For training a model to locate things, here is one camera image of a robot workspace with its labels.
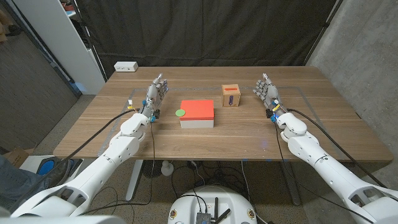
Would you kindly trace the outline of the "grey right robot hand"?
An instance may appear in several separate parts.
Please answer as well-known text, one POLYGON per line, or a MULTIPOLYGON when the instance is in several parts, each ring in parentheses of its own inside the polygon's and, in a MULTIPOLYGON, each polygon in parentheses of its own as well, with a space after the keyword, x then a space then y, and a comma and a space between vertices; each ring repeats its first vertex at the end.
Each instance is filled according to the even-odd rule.
POLYGON ((256 82, 256 87, 253 89, 253 92, 261 99, 266 107, 266 116, 273 123, 276 123, 279 116, 287 112, 282 104, 276 86, 266 73, 262 74, 262 80, 256 82))

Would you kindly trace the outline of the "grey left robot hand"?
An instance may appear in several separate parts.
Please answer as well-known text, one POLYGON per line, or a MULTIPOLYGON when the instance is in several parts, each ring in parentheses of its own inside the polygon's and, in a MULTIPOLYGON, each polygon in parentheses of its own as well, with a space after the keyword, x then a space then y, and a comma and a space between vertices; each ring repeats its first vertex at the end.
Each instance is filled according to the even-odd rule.
POLYGON ((160 73, 158 77, 155 78, 149 85, 146 98, 143 101, 141 114, 148 117, 151 123, 153 123, 156 119, 159 119, 162 100, 169 90, 167 86, 167 79, 163 79, 162 76, 163 74, 160 73))

